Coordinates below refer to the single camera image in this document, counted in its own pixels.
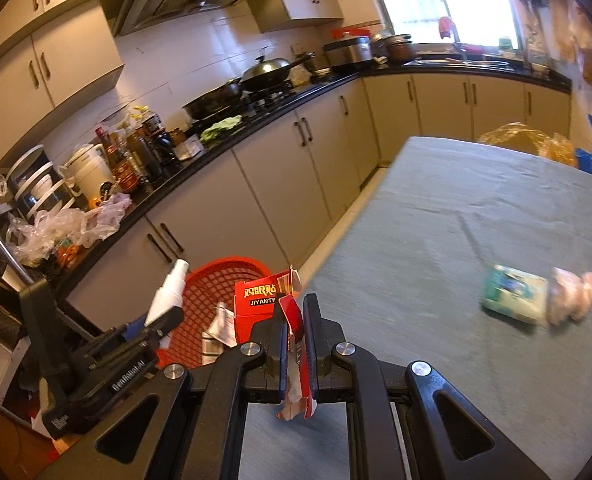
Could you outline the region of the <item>white plastic bottle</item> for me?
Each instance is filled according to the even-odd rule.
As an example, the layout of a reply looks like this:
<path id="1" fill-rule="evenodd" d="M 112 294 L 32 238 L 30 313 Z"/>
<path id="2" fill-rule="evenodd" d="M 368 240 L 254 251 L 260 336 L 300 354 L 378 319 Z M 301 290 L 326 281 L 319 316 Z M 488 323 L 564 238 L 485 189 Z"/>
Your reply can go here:
<path id="1" fill-rule="evenodd" d="M 169 348 L 171 332 L 183 321 L 183 292 L 189 270 L 187 261 L 177 259 L 162 286 L 156 290 L 147 311 L 144 326 L 151 334 L 150 344 L 156 350 Z"/>

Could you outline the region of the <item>torn red carton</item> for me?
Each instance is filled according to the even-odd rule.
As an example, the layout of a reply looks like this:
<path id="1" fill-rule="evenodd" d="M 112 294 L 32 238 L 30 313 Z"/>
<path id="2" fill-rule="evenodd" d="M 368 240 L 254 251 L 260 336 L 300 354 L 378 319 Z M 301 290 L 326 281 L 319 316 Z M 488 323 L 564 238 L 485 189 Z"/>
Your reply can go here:
<path id="1" fill-rule="evenodd" d="M 317 408 L 307 364 L 305 322 L 297 296 L 295 268 L 238 282 L 234 289 L 234 332 L 241 347 L 258 344 L 264 362 L 253 371 L 250 398 L 279 404 L 279 419 L 310 418 Z"/>

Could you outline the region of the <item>green cartoon tissue pack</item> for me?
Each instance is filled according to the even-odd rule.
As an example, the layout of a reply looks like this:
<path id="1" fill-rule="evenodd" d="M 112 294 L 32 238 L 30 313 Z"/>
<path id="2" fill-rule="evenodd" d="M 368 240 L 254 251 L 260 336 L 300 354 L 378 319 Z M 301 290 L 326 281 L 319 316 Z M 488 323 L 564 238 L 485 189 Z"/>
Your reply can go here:
<path id="1" fill-rule="evenodd" d="M 542 276 L 494 264 L 482 290 L 482 306 L 532 325 L 546 325 L 549 281 Z"/>

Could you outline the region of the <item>pink plastic bag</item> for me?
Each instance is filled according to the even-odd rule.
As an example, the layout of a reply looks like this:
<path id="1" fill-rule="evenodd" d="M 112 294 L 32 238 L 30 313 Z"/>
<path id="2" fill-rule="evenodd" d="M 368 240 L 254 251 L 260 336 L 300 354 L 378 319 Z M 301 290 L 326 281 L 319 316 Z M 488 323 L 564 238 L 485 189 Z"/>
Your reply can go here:
<path id="1" fill-rule="evenodd" d="M 554 268 L 549 289 L 548 322 L 582 321 L 592 308 L 592 272 L 577 275 Z"/>

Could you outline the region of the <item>white barcode medicine box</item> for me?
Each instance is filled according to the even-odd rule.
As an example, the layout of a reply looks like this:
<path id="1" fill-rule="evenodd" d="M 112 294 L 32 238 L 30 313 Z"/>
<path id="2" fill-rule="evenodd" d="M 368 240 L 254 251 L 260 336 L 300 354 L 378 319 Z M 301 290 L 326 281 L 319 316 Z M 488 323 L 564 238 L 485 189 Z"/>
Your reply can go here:
<path id="1" fill-rule="evenodd" d="M 212 364 L 220 354 L 235 346 L 234 313 L 219 301 L 214 319 L 202 333 L 202 364 Z"/>

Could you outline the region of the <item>grey blue tablecloth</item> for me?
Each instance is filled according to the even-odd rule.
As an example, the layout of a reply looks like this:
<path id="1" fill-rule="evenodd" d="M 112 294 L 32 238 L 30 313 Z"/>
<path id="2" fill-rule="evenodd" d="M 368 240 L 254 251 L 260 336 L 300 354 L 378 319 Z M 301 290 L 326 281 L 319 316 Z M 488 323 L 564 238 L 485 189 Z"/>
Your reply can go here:
<path id="1" fill-rule="evenodd" d="M 529 325 L 482 307 L 496 263 L 592 271 L 592 175 L 539 156 L 409 140 L 307 292 L 346 337 L 429 362 L 553 479 L 592 479 L 592 308 Z"/>

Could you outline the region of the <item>clear plastic bags on counter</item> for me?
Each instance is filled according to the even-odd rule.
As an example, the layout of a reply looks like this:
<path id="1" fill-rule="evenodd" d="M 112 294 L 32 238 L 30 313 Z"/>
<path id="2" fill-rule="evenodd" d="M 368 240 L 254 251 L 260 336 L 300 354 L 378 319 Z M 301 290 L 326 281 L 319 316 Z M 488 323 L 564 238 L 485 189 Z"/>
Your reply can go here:
<path id="1" fill-rule="evenodd" d="M 111 237 L 119 230 L 131 205 L 132 199 L 127 194 L 117 193 L 89 211 L 39 210 L 32 223 L 11 218 L 5 245 L 19 263 L 38 266 L 61 246 L 90 248 L 99 240 Z"/>

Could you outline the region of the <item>white electric kettle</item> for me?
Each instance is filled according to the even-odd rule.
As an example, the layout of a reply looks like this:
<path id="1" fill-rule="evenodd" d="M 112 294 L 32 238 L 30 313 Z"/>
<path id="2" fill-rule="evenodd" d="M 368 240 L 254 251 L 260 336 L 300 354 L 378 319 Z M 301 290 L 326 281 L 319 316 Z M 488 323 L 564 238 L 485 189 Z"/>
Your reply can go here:
<path id="1" fill-rule="evenodd" d="M 100 144 L 84 144 L 58 171 L 75 196 L 86 200 L 102 198 L 116 184 Z"/>

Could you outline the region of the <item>green cloth on counter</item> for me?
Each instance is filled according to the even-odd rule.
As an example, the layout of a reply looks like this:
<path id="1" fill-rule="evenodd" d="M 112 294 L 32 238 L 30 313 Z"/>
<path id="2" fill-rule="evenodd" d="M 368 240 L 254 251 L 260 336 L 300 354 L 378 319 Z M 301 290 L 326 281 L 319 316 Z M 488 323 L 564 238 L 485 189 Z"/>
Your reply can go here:
<path id="1" fill-rule="evenodd" d="M 215 122 L 212 126 L 207 128 L 200 134 L 200 142 L 202 142 L 203 144 L 215 142 L 215 140 L 222 138 L 230 130 L 233 130 L 239 125 L 241 125 L 242 121 L 242 115 L 235 115 L 232 117 L 224 118 L 223 120 L 220 120 L 220 122 Z"/>

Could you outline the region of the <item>yellow plastic bag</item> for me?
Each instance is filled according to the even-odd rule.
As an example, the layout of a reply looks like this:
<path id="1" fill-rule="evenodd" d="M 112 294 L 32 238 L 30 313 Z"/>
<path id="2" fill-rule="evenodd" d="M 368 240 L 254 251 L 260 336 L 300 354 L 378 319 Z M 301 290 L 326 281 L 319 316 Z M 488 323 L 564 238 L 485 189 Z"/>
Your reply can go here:
<path id="1" fill-rule="evenodd" d="M 540 156 L 569 167 L 578 167 L 575 148 L 565 136 L 557 132 L 547 134 L 521 122 L 511 122 L 485 132 L 477 138 L 477 142 Z"/>

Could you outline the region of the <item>black frying pan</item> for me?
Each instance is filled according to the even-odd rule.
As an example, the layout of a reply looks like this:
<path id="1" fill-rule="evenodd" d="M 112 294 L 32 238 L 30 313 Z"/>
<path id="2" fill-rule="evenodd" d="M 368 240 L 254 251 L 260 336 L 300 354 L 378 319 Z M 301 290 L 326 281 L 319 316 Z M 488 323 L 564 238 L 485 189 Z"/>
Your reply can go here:
<path id="1" fill-rule="evenodd" d="M 242 93 L 241 79 L 230 79 L 225 84 L 186 103 L 183 109 L 192 120 L 203 120 L 216 114 L 219 110 L 237 103 L 241 99 Z"/>

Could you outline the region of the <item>black lidded wok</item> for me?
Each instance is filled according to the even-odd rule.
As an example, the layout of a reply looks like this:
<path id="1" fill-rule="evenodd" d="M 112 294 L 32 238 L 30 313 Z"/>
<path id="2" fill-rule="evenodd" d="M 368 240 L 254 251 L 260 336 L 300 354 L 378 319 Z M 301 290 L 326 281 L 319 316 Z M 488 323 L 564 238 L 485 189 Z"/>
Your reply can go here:
<path id="1" fill-rule="evenodd" d="M 298 55 L 292 62 L 285 58 L 267 60 L 263 55 L 256 58 L 257 63 L 249 67 L 241 76 L 240 85 L 244 91 L 259 92 L 273 88 L 290 76 L 290 70 L 314 58 L 314 53 L 308 51 Z"/>

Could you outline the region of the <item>dark cooking pot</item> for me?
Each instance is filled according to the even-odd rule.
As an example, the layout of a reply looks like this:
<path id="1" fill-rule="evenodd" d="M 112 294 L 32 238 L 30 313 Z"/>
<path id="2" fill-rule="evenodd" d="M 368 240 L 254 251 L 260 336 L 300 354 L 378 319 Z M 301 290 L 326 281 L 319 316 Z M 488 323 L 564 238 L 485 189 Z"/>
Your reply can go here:
<path id="1" fill-rule="evenodd" d="M 375 61 L 380 64 L 406 64 L 415 59 L 415 50 L 410 34 L 376 34 L 371 38 L 371 50 Z"/>

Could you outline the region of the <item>silver rice cooker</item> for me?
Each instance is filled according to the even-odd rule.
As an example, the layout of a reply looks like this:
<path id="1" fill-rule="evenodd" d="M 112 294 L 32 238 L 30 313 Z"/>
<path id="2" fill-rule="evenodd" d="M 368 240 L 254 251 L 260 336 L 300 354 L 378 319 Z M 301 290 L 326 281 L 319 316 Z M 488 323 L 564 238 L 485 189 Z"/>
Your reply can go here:
<path id="1" fill-rule="evenodd" d="M 373 62 L 371 43 L 366 36 L 347 36 L 328 42 L 323 52 L 331 70 L 368 66 Z"/>

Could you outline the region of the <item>sink faucet with pink cloth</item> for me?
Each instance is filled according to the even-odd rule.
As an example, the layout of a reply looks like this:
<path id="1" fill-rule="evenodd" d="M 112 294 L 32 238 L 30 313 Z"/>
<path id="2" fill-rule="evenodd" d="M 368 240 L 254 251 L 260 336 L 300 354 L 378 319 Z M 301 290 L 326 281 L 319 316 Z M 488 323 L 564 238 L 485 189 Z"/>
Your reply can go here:
<path id="1" fill-rule="evenodd" d="M 442 16 L 438 21 L 439 36 L 441 39 L 451 38 L 453 40 L 453 49 L 466 59 L 466 51 L 463 47 L 456 24 L 450 16 Z"/>

